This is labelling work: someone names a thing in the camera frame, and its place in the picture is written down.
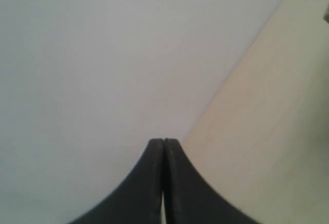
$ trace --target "black object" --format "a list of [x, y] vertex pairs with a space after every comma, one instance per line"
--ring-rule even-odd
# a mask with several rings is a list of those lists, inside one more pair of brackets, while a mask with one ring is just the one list
[[72, 224], [257, 224], [218, 195], [195, 170], [178, 140], [152, 139], [126, 180]]

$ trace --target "black plastic part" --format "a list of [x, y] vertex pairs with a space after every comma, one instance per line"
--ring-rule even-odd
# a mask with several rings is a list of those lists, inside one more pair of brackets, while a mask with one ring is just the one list
[[71, 224], [160, 224], [163, 140], [149, 141], [124, 182]]
[[193, 167], [179, 142], [164, 141], [162, 188], [167, 224], [256, 224], [218, 195]]

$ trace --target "gray wall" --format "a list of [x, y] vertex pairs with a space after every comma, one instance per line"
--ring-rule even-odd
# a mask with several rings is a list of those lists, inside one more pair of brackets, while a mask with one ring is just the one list
[[0, 0], [0, 223], [72, 220], [183, 139], [280, 1]]

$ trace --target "beige surface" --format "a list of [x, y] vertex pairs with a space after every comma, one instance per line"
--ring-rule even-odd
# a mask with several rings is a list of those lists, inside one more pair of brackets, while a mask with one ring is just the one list
[[261, 223], [329, 223], [329, 0], [285, 0], [183, 146]]

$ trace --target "wooden surface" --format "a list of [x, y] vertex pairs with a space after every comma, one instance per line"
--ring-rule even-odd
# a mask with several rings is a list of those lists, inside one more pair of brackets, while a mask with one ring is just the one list
[[183, 146], [264, 224], [329, 223], [329, 0], [285, 0]]

